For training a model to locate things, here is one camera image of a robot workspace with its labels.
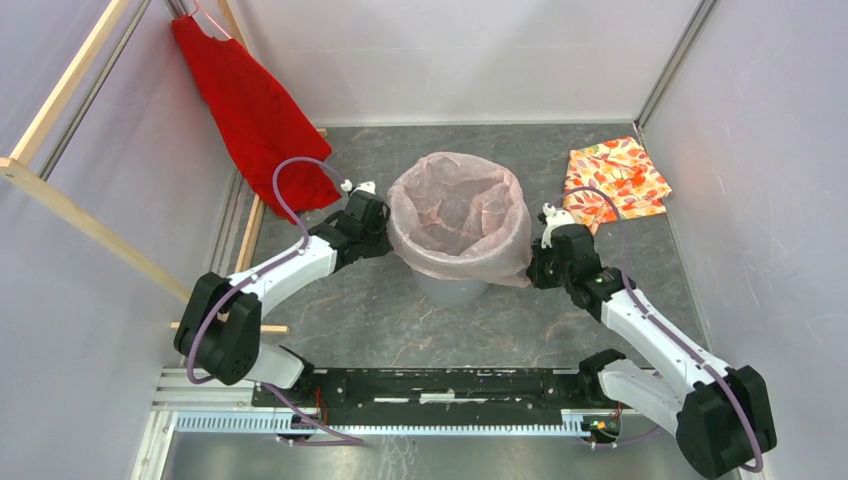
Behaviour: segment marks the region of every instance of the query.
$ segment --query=wooden frame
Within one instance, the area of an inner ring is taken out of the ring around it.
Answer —
[[[183,285],[162,267],[121,238],[120,235],[100,223],[85,209],[29,169],[30,162],[42,147],[48,133],[61,112],[67,107],[71,96],[79,87],[94,58],[103,48],[130,3],[132,3],[131,0],[111,0],[109,2],[12,152],[6,157],[0,156],[0,173],[12,185],[15,185],[80,232],[117,255],[181,302],[188,303],[191,295],[189,287]],[[233,38],[252,52],[252,49],[245,43],[245,37],[242,34],[243,29],[233,14],[229,0],[218,0],[218,6],[230,26]],[[321,129],[319,131],[326,136],[326,131]],[[239,251],[236,271],[250,267],[264,210],[265,205],[256,197],[251,207],[250,218]],[[172,323],[171,327],[176,328],[175,325],[178,324]],[[285,325],[263,325],[262,332],[288,333],[288,327]]]

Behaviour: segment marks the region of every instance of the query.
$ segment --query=marble-patterned floor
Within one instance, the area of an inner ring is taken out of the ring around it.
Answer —
[[[435,151],[490,159],[518,177],[534,218],[562,191],[569,151],[625,135],[631,125],[497,125],[331,129],[327,162],[354,183],[374,180],[385,196],[395,178]],[[343,208],[339,202],[305,215],[314,225]],[[664,216],[626,222],[631,276],[653,304],[693,340],[703,343],[668,222]],[[619,265],[616,225],[596,236],[606,265]],[[287,248],[298,230],[266,211],[254,263]],[[583,358],[616,348],[644,359],[616,334],[574,307],[564,291],[491,286],[456,307],[431,303],[395,255],[360,261],[315,282],[269,313],[266,323],[291,327],[269,335],[317,366],[576,367]]]

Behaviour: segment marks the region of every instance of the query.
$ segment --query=pink plastic bag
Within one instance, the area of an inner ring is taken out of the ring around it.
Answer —
[[[389,189],[389,241],[413,270],[526,287],[530,212],[508,169],[462,153],[427,155]]]

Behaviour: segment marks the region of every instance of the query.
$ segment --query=red towel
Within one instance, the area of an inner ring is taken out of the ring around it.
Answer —
[[[274,196],[274,169],[292,157],[325,160],[330,145],[236,40],[207,36],[191,17],[174,20],[171,28],[239,171],[274,213],[293,222]],[[324,208],[341,197],[321,167],[305,162],[286,166],[278,186],[295,212]]]

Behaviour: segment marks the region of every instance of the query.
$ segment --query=floral fabric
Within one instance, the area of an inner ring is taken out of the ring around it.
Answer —
[[[588,186],[612,198],[622,218],[665,213],[661,199],[671,193],[645,149],[631,137],[571,151],[565,190]],[[565,197],[563,208],[592,234],[602,223],[614,222],[615,214],[600,195],[578,192]]]

